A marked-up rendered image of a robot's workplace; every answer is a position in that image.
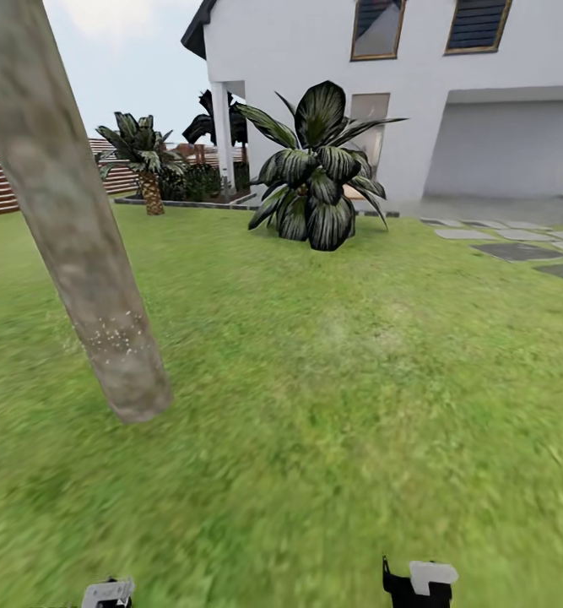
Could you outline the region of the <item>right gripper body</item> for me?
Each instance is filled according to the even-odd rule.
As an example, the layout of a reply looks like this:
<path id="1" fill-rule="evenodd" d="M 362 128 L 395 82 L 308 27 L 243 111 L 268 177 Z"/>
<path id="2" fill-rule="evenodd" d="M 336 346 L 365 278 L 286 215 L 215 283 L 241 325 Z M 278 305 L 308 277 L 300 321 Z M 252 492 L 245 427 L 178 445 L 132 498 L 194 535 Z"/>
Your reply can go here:
<path id="1" fill-rule="evenodd" d="M 393 608 L 450 608 L 448 584 L 429 582 L 430 595 L 414 592 L 410 578 L 392 575 L 391 590 Z"/>

